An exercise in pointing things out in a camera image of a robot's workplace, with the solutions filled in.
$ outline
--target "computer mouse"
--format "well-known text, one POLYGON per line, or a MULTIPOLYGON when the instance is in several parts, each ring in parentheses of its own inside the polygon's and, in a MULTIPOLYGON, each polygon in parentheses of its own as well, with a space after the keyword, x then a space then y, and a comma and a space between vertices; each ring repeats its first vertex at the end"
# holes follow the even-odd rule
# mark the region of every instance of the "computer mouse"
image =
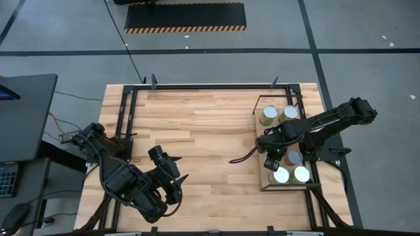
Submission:
POLYGON ((14 206, 3 220, 3 223, 1 224, 1 229, 10 230, 2 232, 2 234, 4 236, 14 235, 19 230, 19 227, 17 226, 23 224, 26 216, 28 215, 28 212, 29 206, 26 203, 20 203, 14 206))

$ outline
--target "computer monitor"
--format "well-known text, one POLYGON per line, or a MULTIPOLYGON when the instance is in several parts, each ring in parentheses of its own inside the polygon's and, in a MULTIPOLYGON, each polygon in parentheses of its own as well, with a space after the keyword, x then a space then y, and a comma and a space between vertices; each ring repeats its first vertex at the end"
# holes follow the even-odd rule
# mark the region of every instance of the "computer monitor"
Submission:
POLYGON ((19 94, 13 92, 12 90, 0 85, 0 100, 19 100, 19 94))

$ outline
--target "wooden tray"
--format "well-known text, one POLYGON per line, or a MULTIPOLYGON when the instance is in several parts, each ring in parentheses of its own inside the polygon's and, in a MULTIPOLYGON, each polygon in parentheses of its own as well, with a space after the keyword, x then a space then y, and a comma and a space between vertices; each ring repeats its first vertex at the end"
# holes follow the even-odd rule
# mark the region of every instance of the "wooden tray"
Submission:
MULTIPOLYGON (((278 110, 279 115, 283 112, 283 109, 277 108, 277 110, 278 110)), ((278 116, 277 116, 270 126, 262 125, 259 121, 259 118, 260 118, 262 113, 263 113, 263 109, 256 109, 255 110, 255 126, 256 126, 256 131, 257 131, 257 137, 263 135, 264 130, 266 128, 275 127, 276 125, 280 124, 278 122, 278 116)), ((291 151, 291 150, 300 151, 299 150, 299 144, 293 144, 292 146, 289 146, 287 150, 288 151, 291 151)), ((274 191, 274 190, 278 190, 278 191, 288 190, 288 191, 291 191, 291 190, 305 190, 306 189, 305 184, 290 184, 289 182, 285 183, 285 184, 271 184, 268 181, 268 175, 271 174, 272 171, 268 170, 267 168, 264 167, 264 162, 265 162, 266 156, 267 156, 267 153, 259 154, 261 191, 274 191)), ((310 166, 309 163, 302 162, 302 163, 299 163, 298 165, 296 165, 294 167, 290 167, 290 166, 288 166, 284 163, 284 158, 283 158, 280 161, 280 166, 284 167, 289 172, 294 170, 296 167, 304 166, 309 170, 309 173, 310 173, 311 178, 312 178, 312 173, 311 173, 311 169, 309 167, 310 166)))

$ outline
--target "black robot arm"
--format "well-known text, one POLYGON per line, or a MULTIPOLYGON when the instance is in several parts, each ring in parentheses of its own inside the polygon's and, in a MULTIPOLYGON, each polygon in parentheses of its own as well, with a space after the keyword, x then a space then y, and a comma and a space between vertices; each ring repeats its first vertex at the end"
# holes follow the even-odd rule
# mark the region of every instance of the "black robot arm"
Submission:
POLYGON ((347 103, 311 118, 286 121, 268 128, 255 144, 259 153, 267 152, 264 166, 276 171, 288 146, 301 142, 305 151, 317 151, 328 138, 350 125, 370 124, 376 115, 368 101, 351 98, 347 103))
POLYGON ((137 209, 147 222, 154 223, 177 210, 165 215, 167 205, 182 201, 180 186, 188 175, 177 180, 180 173, 175 161, 180 157, 170 157, 160 146, 155 146, 148 153, 156 168, 142 172, 127 162, 131 157, 131 140, 106 137, 104 127, 98 123, 90 124, 74 136, 72 143, 86 150, 88 159, 98 163, 105 193, 125 206, 137 209), (161 198, 160 187, 166 193, 166 201, 161 198))

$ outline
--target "keyboard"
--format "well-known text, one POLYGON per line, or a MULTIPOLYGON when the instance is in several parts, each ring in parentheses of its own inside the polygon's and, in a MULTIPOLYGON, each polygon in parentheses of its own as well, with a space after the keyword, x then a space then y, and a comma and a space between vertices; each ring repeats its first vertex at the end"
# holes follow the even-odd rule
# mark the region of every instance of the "keyboard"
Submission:
POLYGON ((0 165, 0 198, 14 197, 18 188, 19 164, 0 165))

